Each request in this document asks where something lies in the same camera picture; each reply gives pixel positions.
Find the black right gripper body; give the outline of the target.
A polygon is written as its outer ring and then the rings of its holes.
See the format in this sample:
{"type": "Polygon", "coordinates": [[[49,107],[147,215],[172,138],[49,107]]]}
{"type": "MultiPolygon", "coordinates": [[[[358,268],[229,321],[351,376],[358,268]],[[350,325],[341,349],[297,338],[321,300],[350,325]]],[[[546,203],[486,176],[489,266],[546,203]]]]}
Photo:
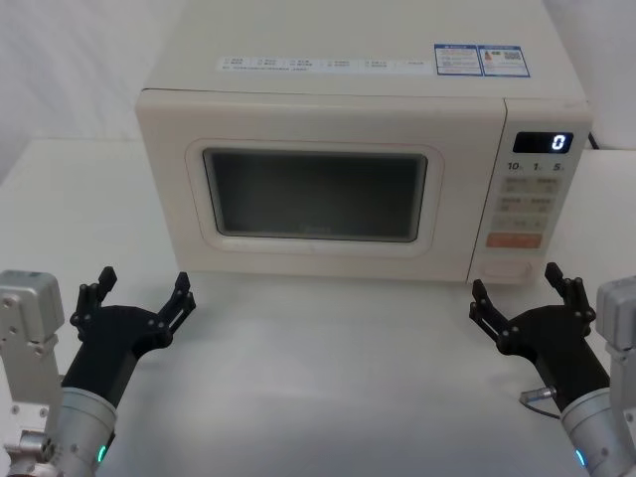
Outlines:
{"type": "Polygon", "coordinates": [[[565,410],[577,399],[609,387],[609,376],[586,337],[595,319],[591,308],[565,305],[531,309],[513,319],[515,354],[530,361],[543,383],[556,391],[554,401],[565,410]]]}

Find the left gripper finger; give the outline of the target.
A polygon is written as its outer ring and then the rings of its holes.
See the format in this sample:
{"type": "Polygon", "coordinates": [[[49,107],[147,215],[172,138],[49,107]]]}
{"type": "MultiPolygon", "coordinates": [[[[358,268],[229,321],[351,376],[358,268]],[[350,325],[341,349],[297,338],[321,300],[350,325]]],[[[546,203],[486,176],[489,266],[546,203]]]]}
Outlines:
{"type": "Polygon", "coordinates": [[[104,298],[113,289],[116,281],[117,276],[114,268],[106,266],[100,273],[97,282],[83,283],[79,286],[77,306],[70,322],[77,329],[81,342],[84,341],[94,316],[100,310],[104,298]]]}
{"type": "Polygon", "coordinates": [[[195,310],[196,301],[189,275],[178,274],[173,292],[164,306],[148,321],[154,344],[171,344],[174,334],[195,310]]]}

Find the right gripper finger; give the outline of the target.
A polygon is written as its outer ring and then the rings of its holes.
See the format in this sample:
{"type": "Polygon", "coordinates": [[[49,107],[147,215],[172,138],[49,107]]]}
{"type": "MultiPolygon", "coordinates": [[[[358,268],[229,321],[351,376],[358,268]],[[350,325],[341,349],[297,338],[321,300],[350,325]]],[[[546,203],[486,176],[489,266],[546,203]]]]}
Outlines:
{"type": "Polygon", "coordinates": [[[582,278],[565,277],[555,262],[547,263],[545,278],[582,326],[582,336],[586,338],[591,333],[591,323],[596,313],[589,304],[582,278]]]}
{"type": "Polygon", "coordinates": [[[518,355],[520,328],[517,320],[509,320],[493,305],[480,279],[472,283],[472,297],[469,318],[491,338],[501,354],[518,355]]]}

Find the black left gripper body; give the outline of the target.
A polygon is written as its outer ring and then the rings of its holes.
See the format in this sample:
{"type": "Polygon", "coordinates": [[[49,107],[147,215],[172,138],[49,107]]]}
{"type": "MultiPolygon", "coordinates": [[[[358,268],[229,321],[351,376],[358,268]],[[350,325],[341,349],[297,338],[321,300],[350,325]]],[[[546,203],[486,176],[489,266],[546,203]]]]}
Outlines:
{"type": "Polygon", "coordinates": [[[62,381],[64,388],[87,391],[117,407],[138,361],[172,343],[169,323],[138,307],[107,306],[75,313],[80,348],[62,381]]]}

